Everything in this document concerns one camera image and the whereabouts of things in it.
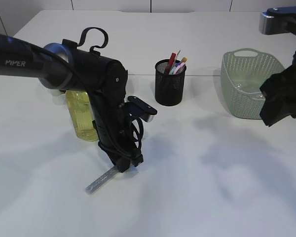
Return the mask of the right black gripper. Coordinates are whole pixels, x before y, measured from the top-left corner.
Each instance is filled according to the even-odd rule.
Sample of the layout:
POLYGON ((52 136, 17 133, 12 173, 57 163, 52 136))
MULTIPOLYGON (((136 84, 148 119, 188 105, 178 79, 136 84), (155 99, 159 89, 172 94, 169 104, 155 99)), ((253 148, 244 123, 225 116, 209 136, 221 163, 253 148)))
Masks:
MULTIPOLYGON (((296 35, 296 13, 290 14, 287 29, 296 35)), ((284 71, 272 74, 260 87, 265 97, 260 117, 266 126, 272 126, 287 116, 296 119, 296 51, 292 65, 284 71)))

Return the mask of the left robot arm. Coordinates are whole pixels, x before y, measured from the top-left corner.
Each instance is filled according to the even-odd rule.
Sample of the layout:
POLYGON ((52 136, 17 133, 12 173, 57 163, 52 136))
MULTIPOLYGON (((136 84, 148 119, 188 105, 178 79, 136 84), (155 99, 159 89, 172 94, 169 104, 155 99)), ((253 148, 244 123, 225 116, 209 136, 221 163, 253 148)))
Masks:
POLYGON ((42 48, 0 34, 0 75, 38 78, 48 89, 86 92, 98 145, 118 171, 143 162, 143 124, 133 124, 138 117, 125 102, 128 72, 118 60, 82 51, 69 40, 42 48))

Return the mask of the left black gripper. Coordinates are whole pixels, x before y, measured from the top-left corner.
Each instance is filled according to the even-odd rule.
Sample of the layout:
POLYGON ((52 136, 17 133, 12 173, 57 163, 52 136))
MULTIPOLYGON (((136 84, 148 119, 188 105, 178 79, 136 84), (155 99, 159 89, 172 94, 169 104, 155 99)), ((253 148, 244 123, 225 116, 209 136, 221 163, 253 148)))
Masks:
POLYGON ((141 147, 144 126, 140 118, 129 115, 127 110, 110 106, 100 93, 89 93, 94 115, 94 125, 99 136, 98 145, 118 172, 123 173, 144 161, 141 147))

